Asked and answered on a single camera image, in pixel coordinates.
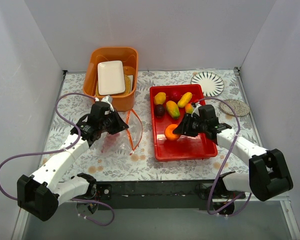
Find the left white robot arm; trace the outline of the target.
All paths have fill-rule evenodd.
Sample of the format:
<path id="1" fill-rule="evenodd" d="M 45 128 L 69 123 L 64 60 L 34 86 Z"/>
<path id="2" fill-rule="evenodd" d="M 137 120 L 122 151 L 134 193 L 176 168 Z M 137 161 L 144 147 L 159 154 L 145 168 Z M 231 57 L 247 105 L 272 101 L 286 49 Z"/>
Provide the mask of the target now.
<path id="1" fill-rule="evenodd" d="M 18 206 L 44 222 L 58 206 L 75 197 L 93 199 L 98 191 L 97 181 L 91 175 L 79 173 L 66 182 L 61 182 L 61 178 L 103 133 L 114 135 L 128 127 L 109 100 L 96 101 L 90 113 L 81 117 L 70 131 L 60 152 L 31 176 L 22 175 L 18 179 Z"/>

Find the purple grape bunch toy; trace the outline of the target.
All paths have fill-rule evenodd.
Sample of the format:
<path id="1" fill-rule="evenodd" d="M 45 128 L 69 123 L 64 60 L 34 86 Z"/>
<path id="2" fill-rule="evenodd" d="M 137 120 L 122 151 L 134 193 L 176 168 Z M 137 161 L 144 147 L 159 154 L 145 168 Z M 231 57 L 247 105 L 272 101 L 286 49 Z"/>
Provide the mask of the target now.
<path id="1" fill-rule="evenodd" d="M 104 137 L 103 145 L 101 147 L 101 153 L 102 154 L 111 153 L 115 149 L 119 141 L 120 141 L 120 133 L 107 134 Z"/>

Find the orange tangerine toy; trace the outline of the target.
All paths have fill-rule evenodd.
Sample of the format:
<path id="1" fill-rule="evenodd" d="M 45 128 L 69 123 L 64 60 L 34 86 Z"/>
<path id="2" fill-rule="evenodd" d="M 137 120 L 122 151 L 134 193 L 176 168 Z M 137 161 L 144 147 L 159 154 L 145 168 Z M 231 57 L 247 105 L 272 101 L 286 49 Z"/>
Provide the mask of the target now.
<path id="1" fill-rule="evenodd" d="M 164 135 L 169 141 L 177 141 L 180 138 L 180 134 L 173 133 L 173 131 L 178 127 L 177 124 L 170 124 L 165 128 Z"/>

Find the clear zip top bag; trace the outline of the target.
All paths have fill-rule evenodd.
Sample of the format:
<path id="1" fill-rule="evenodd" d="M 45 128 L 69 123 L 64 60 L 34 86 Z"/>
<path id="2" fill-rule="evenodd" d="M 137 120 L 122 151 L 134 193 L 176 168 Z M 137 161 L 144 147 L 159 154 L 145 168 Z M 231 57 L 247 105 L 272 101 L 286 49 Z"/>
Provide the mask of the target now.
<path id="1" fill-rule="evenodd" d="M 139 115 L 134 109 L 119 113 L 122 120 L 129 126 L 127 130 L 121 131 L 119 142 L 111 153 L 101 153 L 104 138 L 108 134 L 103 133 L 100 139 L 95 143 L 96 152 L 102 157 L 108 157 L 112 154 L 132 155 L 139 146 L 143 136 L 143 125 Z"/>

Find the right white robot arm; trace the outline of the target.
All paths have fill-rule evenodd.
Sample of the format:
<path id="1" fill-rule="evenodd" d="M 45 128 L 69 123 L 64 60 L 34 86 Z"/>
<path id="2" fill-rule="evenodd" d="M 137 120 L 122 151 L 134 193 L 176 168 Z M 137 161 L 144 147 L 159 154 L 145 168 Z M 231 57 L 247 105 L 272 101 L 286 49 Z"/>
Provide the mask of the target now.
<path id="1" fill-rule="evenodd" d="M 285 157 L 278 149 L 260 147 L 239 134 L 228 124 L 220 123 L 212 105 L 198 105 L 193 113 L 186 113 L 172 131 L 176 135 L 205 136 L 228 150 L 248 166 L 248 173 L 219 173 L 211 190 L 227 199 L 234 192 L 251 193 L 264 202 L 290 191 L 294 184 Z"/>

